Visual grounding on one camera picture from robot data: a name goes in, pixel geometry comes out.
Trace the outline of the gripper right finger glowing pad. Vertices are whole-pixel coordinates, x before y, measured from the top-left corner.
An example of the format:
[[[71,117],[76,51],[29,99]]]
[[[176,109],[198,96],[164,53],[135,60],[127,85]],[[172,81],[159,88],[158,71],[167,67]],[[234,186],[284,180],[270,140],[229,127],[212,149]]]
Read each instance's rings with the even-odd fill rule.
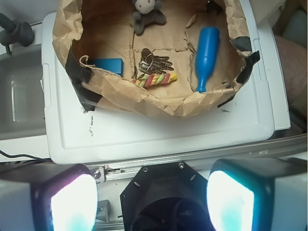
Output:
[[[217,231],[306,231],[308,162],[220,159],[211,168],[206,199]]]

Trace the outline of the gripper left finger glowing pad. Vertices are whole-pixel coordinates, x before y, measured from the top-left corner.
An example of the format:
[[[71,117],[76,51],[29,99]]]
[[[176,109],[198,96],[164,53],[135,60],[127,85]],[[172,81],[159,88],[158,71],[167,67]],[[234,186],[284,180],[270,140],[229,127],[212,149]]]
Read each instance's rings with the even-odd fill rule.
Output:
[[[83,164],[0,167],[2,231],[91,231],[97,207],[96,180]]]

